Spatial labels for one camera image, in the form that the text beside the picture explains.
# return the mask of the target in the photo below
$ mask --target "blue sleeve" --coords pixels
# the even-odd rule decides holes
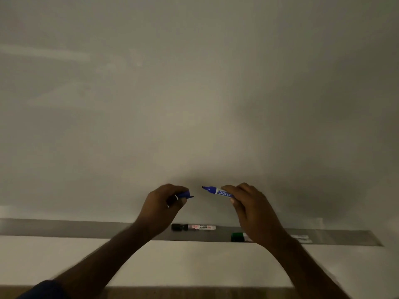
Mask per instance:
[[[60,284],[54,280],[40,282],[29,291],[23,293],[16,299],[71,299],[62,289]]]

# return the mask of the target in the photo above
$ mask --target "person's right hand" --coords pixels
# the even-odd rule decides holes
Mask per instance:
[[[247,183],[226,185],[222,189],[235,196],[231,202],[240,225],[253,241],[269,251],[284,245],[289,235],[262,192]]]

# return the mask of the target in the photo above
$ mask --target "person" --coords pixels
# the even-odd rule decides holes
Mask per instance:
[[[302,299],[349,298],[285,231],[262,192],[247,183],[222,189],[235,196],[231,202],[242,229],[277,259]],[[170,207],[166,200],[185,191],[188,189],[183,186],[167,184],[150,192],[131,226],[69,270],[39,283],[18,299],[95,298],[132,254],[167,229],[187,199],[179,199]]]

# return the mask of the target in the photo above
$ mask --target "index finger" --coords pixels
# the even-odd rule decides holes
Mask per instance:
[[[161,194],[162,198],[168,198],[171,195],[179,194],[188,191],[185,186],[175,186],[170,183],[162,185],[156,189],[156,191]]]
[[[251,199],[249,194],[245,192],[244,190],[241,190],[240,188],[232,185],[225,185],[222,187],[223,190],[231,193],[234,195],[234,197],[240,201],[244,206],[245,204],[248,203],[248,201]]]

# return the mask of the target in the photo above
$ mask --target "wooden floor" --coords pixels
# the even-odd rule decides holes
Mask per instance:
[[[14,299],[30,287],[0,286],[0,298]],[[100,299],[300,299],[292,288],[107,287]]]

